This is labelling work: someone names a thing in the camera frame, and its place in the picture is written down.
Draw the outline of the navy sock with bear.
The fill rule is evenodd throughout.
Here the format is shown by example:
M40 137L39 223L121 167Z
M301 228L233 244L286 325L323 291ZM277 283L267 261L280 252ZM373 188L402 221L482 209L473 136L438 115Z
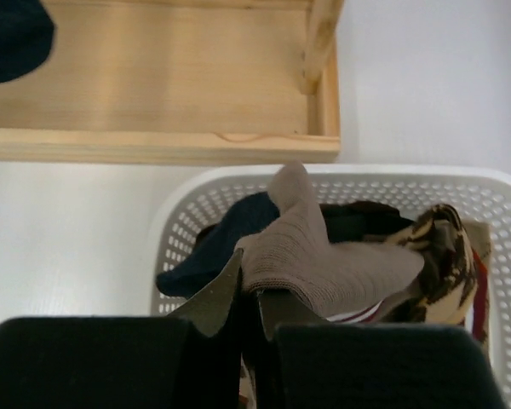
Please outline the navy sock with bear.
M265 192L240 199L184 261L157 276L156 287L168 297L192 297L221 272L240 239L259 233L278 216L277 206Z

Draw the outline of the dark navy sock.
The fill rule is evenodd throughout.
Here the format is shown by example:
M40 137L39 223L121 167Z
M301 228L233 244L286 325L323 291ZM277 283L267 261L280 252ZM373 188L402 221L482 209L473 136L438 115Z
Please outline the dark navy sock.
M55 23L38 0L0 0L0 84L38 69L49 57Z

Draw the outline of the black sock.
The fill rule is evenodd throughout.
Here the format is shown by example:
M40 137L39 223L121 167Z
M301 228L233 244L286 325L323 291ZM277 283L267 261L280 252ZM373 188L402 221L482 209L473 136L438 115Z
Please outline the black sock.
M320 209L331 243L359 242L367 235L386 237L414 223L392 206L371 201L322 204Z

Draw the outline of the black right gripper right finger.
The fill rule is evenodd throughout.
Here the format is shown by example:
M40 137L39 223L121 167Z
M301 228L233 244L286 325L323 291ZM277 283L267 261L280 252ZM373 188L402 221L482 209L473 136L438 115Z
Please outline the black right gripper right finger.
M479 345L447 325L333 325L287 291L255 295L260 408L503 408Z

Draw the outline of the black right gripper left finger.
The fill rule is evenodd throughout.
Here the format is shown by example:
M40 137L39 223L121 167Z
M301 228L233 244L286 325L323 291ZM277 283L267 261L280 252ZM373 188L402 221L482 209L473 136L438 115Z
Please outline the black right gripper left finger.
M164 317L18 317L0 324L0 408L234 408L240 251Z

